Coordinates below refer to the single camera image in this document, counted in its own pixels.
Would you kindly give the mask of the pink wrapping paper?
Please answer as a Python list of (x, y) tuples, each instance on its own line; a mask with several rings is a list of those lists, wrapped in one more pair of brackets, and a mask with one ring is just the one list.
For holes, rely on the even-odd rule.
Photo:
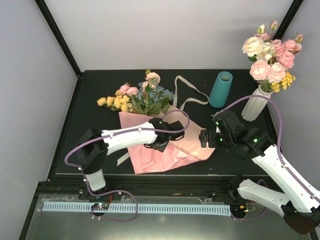
[[(160, 113), (155, 117), (163, 118), (167, 123), (180, 121), (185, 127), (187, 117), (178, 111), (178, 108), (170, 106), (166, 115)], [(121, 128), (129, 128), (147, 122), (152, 117), (137, 113), (120, 112), (119, 119)], [(144, 145), (129, 147), (128, 153), (117, 160), (117, 167), (130, 158), (135, 174), (159, 173), (183, 167), (200, 161), (207, 160), (215, 148), (202, 148), (199, 141), (199, 134), (204, 128), (190, 120), (188, 128), (185, 130), (184, 138), (177, 141), (170, 141), (164, 152), (160, 152)]]

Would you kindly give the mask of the artificial flower bunch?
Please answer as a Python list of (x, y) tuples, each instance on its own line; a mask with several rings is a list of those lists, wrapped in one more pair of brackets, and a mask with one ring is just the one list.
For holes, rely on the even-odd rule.
[(137, 87), (123, 84), (114, 96), (101, 97), (97, 105), (112, 111), (158, 116), (167, 113), (175, 94), (160, 86), (161, 77), (150, 69), (145, 71), (145, 79)]

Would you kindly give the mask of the cream ribbon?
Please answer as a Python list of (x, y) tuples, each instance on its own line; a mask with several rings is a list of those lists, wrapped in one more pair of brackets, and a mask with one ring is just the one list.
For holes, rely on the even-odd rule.
[(209, 96), (197, 89), (192, 83), (178, 75), (174, 80), (174, 99), (171, 106), (184, 110), (187, 103), (192, 102), (188, 106), (187, 113), (194, 114), (200, 105), (207, 105), (209, 103)]

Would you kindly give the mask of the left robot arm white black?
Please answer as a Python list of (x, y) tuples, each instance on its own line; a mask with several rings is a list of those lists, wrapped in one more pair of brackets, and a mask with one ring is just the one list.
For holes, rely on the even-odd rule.
[(103, 173), (107, 156), (137, 145), (164, 152), (169, 141), (179, 140), (184, 135), (184, 126), (180, 121), (168, 123), (159, 117), (118, 130), (103, 130), (98, 133), (89, 129), (82, 138), (89, 144), (79, 144), (79, 149), (75, 152), (90, 187), (89, 193), (97, 200), (107, 195), (108, 188)]

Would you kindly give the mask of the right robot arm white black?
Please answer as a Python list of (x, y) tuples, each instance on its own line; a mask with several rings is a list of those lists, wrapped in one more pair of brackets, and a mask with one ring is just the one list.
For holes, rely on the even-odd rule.
[(242, 175), (230, 181), (228, 198), (256, 202), (280, 215), (295, 232), (306, 235), (320, 224), (320, 192), (282, 155), (269, 135), (259, 127), (245, 127), (232, 111), (214, 117), (215, 130), (203, 129), (198, 136), (203, 148), (224, 148), (241, 160), (251, 160), (281, 188), (275, 191)]

